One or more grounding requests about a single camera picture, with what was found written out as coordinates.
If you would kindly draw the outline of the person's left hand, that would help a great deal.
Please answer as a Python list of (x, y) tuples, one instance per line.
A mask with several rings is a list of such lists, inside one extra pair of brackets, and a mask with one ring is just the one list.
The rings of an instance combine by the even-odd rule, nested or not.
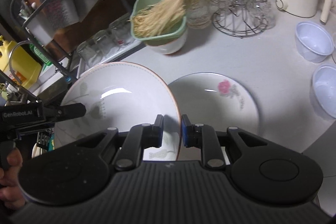
[(7, 162), (9, 169), (1, 168), (1, 201), (5, 203), (5, 207), (18, 210), (26, 203), (18, 183), (18, 173), (23, 163), (21, 152), (17, 148), (13, 149)]

